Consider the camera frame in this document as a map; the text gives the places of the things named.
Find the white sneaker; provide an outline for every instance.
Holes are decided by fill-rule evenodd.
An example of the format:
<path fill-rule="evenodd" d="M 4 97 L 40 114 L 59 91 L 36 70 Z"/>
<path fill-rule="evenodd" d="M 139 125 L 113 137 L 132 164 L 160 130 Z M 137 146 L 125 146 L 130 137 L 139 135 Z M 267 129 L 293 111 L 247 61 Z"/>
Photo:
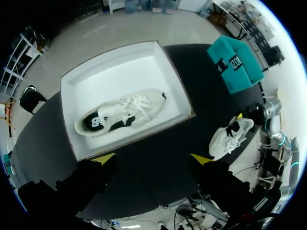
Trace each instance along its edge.
<path fill-rule="evenodd" d="M 102 103 L 75 121 L 77 133 L 99 136 L 121 127 L 140 127 L 163 109 L 166 96 L 157 90 L 146 90 Z"/>
<path fill-rule="evenodd" d="M 219 128 L 209 144 L 209 154 L 217 161 L 227 153 L 231 153 L 246 140 L 246 134 L 254 126 L 254 121 L 239 118 L 226 128 Z"/>

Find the round table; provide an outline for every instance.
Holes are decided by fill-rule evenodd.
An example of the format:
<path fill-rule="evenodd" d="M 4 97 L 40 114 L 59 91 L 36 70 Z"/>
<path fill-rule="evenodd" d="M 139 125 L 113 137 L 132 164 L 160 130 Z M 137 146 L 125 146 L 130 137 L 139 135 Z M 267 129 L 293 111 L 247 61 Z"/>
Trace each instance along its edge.
<path fill-rule="evenodd" d="M 78 213 L 85 219 L 114 219 L 138 215 L 168 205 L 197 191 L 188 171 L 191 153 L 208 157 L 212 135 L 226 127 L 238 112 L 263 103 L 259 85 L 230 94 L 206 50 L 210 45 L 166 46 L 189 95 L 195 117 L 165 131 L 128 144 L 114 152 L 119 172 L 102 194 Z M 233 163 L 252 140 L 224 157 Z M 60 93 L 50 98 L 32 117 L 18 137 L 11 155 L 23 182 L 45 181 L 55 188 L 57 180 L 75 169 L 61 111 Z"/>

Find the black logo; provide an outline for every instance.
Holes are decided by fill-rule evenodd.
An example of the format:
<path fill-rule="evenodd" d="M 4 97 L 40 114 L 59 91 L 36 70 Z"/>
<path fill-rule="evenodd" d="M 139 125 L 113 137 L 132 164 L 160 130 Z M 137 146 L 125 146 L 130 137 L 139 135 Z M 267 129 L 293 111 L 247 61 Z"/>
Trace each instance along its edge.
<path fill-rule="evenodd" d="M 222 58 L 217 62 L 217 64 L 215 66 L 217 67 L 217 70 L 220 73 L 223 73 L 228 68 L 226 62 L 224 62 L 224 60 Z"/>

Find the white shoe box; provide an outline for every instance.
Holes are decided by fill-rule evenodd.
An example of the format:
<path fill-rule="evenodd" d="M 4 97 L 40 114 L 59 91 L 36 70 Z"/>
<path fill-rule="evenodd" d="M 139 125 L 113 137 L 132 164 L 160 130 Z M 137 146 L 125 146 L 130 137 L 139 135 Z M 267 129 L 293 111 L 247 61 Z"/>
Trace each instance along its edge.
<path fill-rule="evenodd" d="M 74 122 L 100 104 L 151 89 L 164 92 L 167 100 L 163 110 L 147 124 L 119 128 L 95 138 L 75 131 Z M 78 161 L 101 156 L 195 115 L 175 67 L 155 41 L 108 51 L 72 69 L 61 79 L 61 102 L 67 135 Z"/>

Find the floor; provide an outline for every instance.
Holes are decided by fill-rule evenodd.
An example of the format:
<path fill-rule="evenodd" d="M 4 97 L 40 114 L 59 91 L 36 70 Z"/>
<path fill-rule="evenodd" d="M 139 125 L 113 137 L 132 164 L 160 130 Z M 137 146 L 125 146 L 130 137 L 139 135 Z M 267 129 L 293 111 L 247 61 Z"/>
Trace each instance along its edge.
<path fill-rule="evenodd" d="M 48 99 L 60 90 L 61 77 L 86 60 L 116 47 L 148 40 L 158 40 L 163 46 L 175 44 L 213 43 L 220 32 L 207 20 L 189 11 L 176 11 L 174 15 L 139 12 L 126 15 L 117 11 L 113 15 L 97 14 L 83 21 L 76 22 L 59 34 L 51 44 L 48 53 L 39 57 L 30 67 L 16 92 L 19 98 L 24 88 L 32 84 Z M 17 103 L 12 111 L 12 132 L 14 143 L 23 127 L 32 117 Z M 257 134 L 244 153 L 231 165 L 234 173 L 253 166 L 258 161 L 260 135 Z M 242 181 L 256 182 L 254 169 L 237 175 Z M 174 229 L 174 208 L 158 208 L 137 217 L 135 220 L 119 220 L 121 226 L 141 225 L 140 230 L 156 230 L 157 222 L 165 222 L 169 229 Z"/>

